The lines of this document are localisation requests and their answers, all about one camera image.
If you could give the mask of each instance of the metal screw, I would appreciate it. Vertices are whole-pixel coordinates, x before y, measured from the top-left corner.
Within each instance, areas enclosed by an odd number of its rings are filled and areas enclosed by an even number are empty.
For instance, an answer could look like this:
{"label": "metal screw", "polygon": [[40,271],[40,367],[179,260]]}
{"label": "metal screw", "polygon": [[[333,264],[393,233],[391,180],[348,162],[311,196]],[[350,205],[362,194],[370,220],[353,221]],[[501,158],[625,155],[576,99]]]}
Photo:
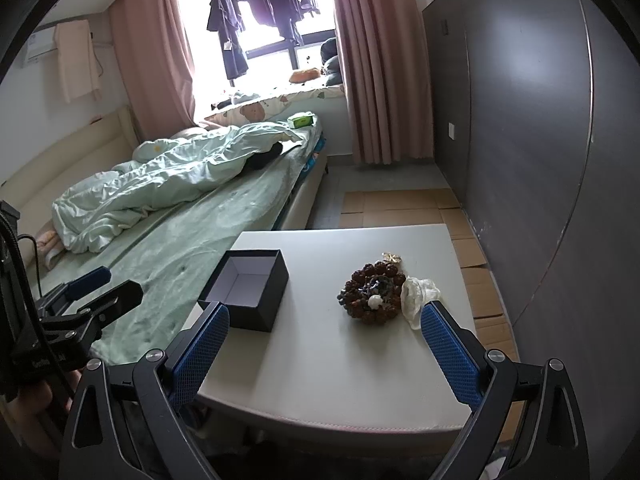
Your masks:
{"label": "metal screw", "polygon": [[94,370],[100,368],[101,364],[102,361],[100,361],[100,359],[89,359],[89,362],[86,364],[86,369],[93,372]]}
{"label": "metal screw", "polygon": [[551,361],[549,361],[549,366],[551,366],[556,372],[564,370],[564,365],[560,359],[551,359]]}
{"label": "metal screw", "polygon": [[499,350],[489,350],[489,359],[491,359],[491,361],[493,361],[494,363],[501,363],[502,361],[504,361],[505,357],[504,354]]}
{"label": "metal screw", "polygon": [[155,363],[156,361],[159,361],[160,359],[162,359],[163,355],[164,355],[164,352],[162,350],[159,350],[159,349],[149,350],[149,352],[147,352],[145,355],[145,359],[150,363]]}

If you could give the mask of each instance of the dark gray wardrobe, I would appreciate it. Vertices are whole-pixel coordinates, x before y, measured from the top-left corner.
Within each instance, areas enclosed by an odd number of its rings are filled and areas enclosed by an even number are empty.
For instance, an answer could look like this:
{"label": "dark gray wardrobe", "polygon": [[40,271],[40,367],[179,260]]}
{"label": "dark gray wardrobe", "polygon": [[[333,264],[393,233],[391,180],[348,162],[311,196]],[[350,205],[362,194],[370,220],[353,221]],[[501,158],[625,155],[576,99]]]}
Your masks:
{"label": "dark gray wardrobe", "polygon": [[565,362],[604,478],[640,428],[640,66],[591,0],[435,0],[424,21],[436,162],[522,361]]}

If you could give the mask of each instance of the window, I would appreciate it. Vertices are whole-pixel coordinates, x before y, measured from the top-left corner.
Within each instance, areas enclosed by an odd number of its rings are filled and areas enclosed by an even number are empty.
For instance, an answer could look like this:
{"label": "window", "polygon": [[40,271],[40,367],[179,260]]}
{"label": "window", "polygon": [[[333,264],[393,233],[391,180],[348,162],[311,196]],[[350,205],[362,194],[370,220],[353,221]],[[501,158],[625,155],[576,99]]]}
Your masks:
{"label": "window", "polygon": [[239,41],[247,56],[249,70],[230,82],[226,79],[218,35],[206,29],[210,0],[179,0],[179,3],[196,68],[196,118],[210,115],[210,105],[224,100],[235,91],[233,87],[266,94],[287,84],[295,68],[320,68],[320,46],[335,36],[334,0],[316,0],[320,14],[305,14],[298,22],[298,31],[305,44],[297,47],[284,41],[277,28],[259,25],[249,3],[240,2],[246,30],[239,34]]}

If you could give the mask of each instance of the black box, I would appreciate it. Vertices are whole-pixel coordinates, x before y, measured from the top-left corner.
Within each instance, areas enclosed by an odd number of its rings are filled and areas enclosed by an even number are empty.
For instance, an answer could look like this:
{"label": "black box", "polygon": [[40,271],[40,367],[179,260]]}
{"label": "black box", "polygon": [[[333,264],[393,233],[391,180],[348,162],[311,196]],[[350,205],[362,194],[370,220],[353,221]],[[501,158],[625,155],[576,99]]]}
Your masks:
{"label": "black box", "polygon": [[219,301],[235,328],[271,332],[289,272],[278,250],[227,251],[205,285],[198,303]]}

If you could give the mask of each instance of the black cable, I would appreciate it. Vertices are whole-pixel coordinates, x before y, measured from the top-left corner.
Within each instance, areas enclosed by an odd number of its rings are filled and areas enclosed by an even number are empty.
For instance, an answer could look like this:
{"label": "black cable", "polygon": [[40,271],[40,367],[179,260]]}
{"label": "black cable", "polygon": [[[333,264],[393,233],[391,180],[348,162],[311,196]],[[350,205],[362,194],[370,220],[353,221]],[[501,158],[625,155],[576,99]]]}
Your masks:
{"label": "black cable", "polygon": [[18,278],[18,284],[20,285],[20,290],[22,291],[22,297],[24,300],[24,305],[27,310],[27,314],[31,320],[31,325],[33,326],[33,330],[36,333],[38,338],[38,342],[44,348],[49,361],[54,367],[54,371],[58,378],[60,379],[60,383],[62,387],[65,389],[66,394],[70,399],[74,398],[74,390],[69,384],[69,381],[66,379],[64,370],[60,366],[60,362],[56,357],[54,351],[51,349],[49,345],[49,341],[47,341],[47,337],[45,336],[44,329],[40,323],[40,318],[38,317],[38,311],[36,310],[36,304],[33,301],[33,294],[31,293],[31,287],[29,286],[29,280],[27,278],[27,271],[24,269],[24,264],[22,262],[22,257],[20,255],[20,248],[18,247],[18,240],[15,238],[14,231],[11,229],[11,225],[4,218],[4,215],[0,213],[0,237],[4,239],[6,242],[7,249],[9,254],[11,255],[11,259],[14,262],[15,273]]}
{"label": "black cable", "polygon": [[94,49],[94,57],[95,57],[95,60],[98,62],[98,66],[100,67],[100,70],[101,70],[101,72],[98,74],[98,77],[102,77],[102,74],[104,74],[104,68],[102,67],[100,60],[98,59],[98,55],[95,53],[95,49]]}
{"label": "black cable", "polygon": [[38,280],[38,292],[40,293],[40,298],[42,298],[42,286],[40,285],[40,263],[38,261],[38,242],[31,235],[19,235],[18,241],[20,240],[31,240],[33,243],[33,255],[36,259],[36,278]]}

